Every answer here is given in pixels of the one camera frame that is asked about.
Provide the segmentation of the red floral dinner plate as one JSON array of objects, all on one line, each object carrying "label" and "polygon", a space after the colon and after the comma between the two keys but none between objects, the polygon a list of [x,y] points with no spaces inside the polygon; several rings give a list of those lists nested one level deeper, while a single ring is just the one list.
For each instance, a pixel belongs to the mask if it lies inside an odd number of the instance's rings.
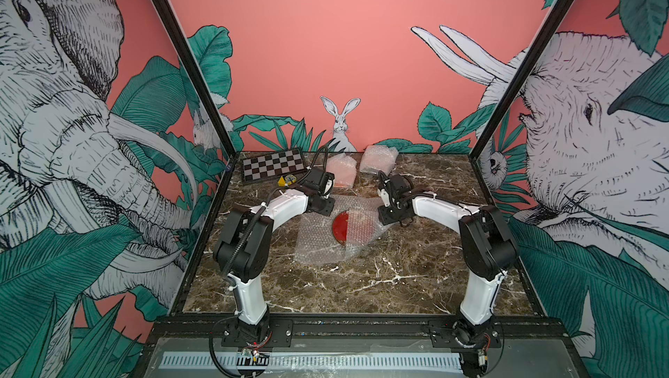
[{"label": "red floral dinner plate", "polygon": [[332,235],[344,246],[364,246],[376,234],[372,212],[349,209],[338,214],[332,223]]}]

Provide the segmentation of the clear bubble wrap sheet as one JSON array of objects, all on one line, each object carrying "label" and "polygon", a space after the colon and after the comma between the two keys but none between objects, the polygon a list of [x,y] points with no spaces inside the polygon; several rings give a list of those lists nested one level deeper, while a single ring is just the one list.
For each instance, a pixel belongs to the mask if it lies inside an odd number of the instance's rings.
[{"label": "clear bubble wrap sheet", "polygon": [[[294,254],[294,259],[297,262],[308,265],[323,265],[353,259],[388,230],[378,218],[377,209],[383,204],[381,199],[346,195],[335,195],[333,199],[335,204],[331,216],[316,213],[301,216]],[[376,219],[375,237],[364,246],[341,245],[332,235],[332,223],[335,217],[349,209],[372,212]]]}]

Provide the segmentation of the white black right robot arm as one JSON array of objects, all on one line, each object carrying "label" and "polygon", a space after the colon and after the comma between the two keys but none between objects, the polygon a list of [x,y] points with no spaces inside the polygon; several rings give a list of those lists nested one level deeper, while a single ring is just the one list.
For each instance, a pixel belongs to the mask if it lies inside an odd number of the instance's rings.
[{"label": "white black right robot arm", "polygon": [[399,174],[388,176],[380,171],[377,177],[377,193],[383,201],[378,216],[384,226],[421,217],[458,233],[469,270],[459,315],[472,327],[488,322],[498,290],[518,257],[517,242],[502,212],[495,206],[446,200],[432,191],[414,188]]}]

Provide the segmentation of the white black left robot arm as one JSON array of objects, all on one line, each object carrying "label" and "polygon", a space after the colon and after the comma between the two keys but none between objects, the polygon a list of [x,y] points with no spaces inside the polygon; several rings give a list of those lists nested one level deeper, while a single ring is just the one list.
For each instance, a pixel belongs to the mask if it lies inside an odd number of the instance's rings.
[{"label": "white black left robot arm", "polygon": [[267,317],[261,273],[268,263],[273,232],[303,214],[332,214],[335,180],[331,172],[312,168],[295,183],[272,190],[261,204],[231,209],[213,257],[232,287],[235,313],[242,323],[255,327]]}]

